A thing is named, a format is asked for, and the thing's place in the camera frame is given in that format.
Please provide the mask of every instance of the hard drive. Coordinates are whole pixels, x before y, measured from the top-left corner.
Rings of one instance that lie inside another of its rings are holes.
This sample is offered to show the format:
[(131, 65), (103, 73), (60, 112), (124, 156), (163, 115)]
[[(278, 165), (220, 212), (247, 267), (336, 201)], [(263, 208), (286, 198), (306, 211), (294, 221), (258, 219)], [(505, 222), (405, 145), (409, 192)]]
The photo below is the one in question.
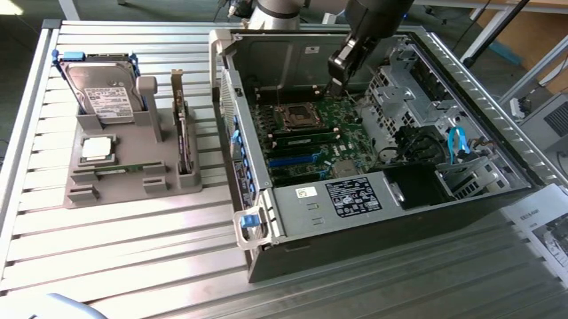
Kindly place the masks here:
[(65, 52), (57, 58), (57, 51), (52, 56), (77, 98), (80, 113), (96, 114), (103, 124), (132, 122), (132, 113), (147, 109), (136, 90), (136, 56)]

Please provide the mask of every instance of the cpu socket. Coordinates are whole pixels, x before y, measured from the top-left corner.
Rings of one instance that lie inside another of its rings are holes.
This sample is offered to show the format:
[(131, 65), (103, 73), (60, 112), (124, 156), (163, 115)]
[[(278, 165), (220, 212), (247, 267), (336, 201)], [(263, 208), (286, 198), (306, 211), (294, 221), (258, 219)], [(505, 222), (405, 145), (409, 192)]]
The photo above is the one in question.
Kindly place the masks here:
[(323, 127), (318, 112), (311, 103), (280, 105), (276, 108), (276, 112), (282, 115), (284, 130), (292, 131)]

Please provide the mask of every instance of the metal table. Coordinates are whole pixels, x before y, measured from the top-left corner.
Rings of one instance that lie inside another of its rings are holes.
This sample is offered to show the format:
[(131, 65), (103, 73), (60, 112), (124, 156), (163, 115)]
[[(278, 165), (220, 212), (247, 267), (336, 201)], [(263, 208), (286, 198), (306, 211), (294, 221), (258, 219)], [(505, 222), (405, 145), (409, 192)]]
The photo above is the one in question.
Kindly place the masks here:
[[(466, 229), (258, 284), (236, 248), (210, 103), (207, 34), (220, 23), (46, 21), (0, 175), (0, 302), (57, 292), (109, 318), (565, 318), (566, 292), (496, 213)], [(312, 29), (342, 26), (306, 25)], [(60, 207), (76, 102), (49, 53), (133, 51), (199, 119), (202, 193)]]

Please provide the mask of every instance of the blue cable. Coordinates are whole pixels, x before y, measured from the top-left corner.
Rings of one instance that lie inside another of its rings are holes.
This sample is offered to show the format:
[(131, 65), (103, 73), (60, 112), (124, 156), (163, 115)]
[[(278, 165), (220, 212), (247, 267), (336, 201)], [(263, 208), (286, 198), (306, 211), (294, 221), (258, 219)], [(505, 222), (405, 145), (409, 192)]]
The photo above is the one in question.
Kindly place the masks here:
[(455, 126), (454, 128), (451, 128), (447, 136), (447, 151), (450, 152), (450, 164), (453, 164), (453, 136), (455, 135), (455, 132), (458, 133), (459, 138), (458, 149), (463, 150), (466, 154), (470, 153), (463, 128)]

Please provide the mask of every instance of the power supply label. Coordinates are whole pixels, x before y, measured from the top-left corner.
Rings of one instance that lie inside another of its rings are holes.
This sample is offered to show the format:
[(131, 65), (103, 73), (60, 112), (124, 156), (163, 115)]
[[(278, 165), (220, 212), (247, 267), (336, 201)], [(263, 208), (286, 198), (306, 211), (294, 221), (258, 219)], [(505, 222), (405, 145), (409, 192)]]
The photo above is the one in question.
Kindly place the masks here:
[(366, 177), (326, 184), (327, 193), (339, 217), (355, 216), (382, 209)]

